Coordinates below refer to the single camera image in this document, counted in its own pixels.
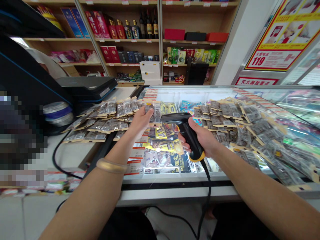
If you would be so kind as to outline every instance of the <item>receipt printer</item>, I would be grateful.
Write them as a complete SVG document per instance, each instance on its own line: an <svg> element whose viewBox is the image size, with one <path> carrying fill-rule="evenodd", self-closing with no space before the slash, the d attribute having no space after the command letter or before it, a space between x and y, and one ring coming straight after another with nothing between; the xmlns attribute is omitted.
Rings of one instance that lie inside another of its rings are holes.
<svg viewBox="0 0 320 240"><path fill-rule="evenodd" d="M101 102L117 86L114 77L63 77L56 81L76 102Z"/></svg>

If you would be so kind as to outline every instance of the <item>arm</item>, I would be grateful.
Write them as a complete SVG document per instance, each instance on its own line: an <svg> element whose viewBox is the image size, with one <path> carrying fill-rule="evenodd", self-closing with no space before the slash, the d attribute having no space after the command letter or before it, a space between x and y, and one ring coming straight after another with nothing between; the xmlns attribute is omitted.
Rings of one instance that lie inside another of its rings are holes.
<svg viewBox="0 0 320 240"><path fill-rule="evenodd" d="M320 213L282 184L247 164L189 118L190 127L207 157L213 158L232 181L243 201L280 239L319 239ZM183 146L190 146L179 134Z"/></svg>
<svg viewBox="0 0 320 240"><path fill-rule="evenodd" d="M126 164L132 146L149 124L153 109L141 108L130 128L105 156L108 161ZM39 239L97 239L112 214L121 191L123 174L95 168L81 182L53 217Z"/></svg>

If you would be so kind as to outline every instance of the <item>white box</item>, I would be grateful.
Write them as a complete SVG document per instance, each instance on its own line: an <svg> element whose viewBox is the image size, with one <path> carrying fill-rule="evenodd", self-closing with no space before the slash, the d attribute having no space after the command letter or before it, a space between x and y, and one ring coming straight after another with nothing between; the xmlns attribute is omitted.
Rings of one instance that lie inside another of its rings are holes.
<svg viewBox="0 0 320 240"><path fill-rule="evenodd" d="M159 79L155 79L155 80L145 80L144 85L149 85L149 86L163 85L162 84L162 77L160 77Z"/></svg>
<svg viewBox="0 0 320 240"><path fill-rule="evenodd" d="M160 79L160 72L141 72L143 80L157 80Z"/></svg>
<svg viewBox="0 0 320 240"><path fill-rule="evenodd" d="M160 73L160 62L147 62L142 61L140 62L140 70L141 73L146 72L153 72L153 73Z"/></svg>

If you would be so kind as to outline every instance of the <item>forearm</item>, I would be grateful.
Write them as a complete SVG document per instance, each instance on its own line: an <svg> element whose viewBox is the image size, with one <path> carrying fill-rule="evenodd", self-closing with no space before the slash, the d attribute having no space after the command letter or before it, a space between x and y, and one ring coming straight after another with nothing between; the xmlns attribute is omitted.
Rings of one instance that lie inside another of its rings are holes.
<svg viewBox="0 0 320 240"><path fill-rule="evenodd" d="M224 146L212 156L255 215L280 239L317 239L320 213Z"/></svg>
<svg viewBox="0 0 320 240"><path fill-rule="evenodd" d="M127 132L105 158L126 164L133 144L134 138ZM122 179L123 174L93 169L62 205L40 239L97 239L117 204Z"/></svg>

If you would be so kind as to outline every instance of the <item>wall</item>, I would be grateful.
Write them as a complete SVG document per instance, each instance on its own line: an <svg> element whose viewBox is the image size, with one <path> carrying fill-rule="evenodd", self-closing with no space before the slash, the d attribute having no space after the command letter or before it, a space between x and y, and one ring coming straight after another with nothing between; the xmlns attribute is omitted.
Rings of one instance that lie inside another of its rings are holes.
<svg viewBox="0 0 320 240"><path fill-rule="evenodd" d="M230 85L277 0L242 0L212 85Z"/></svg>

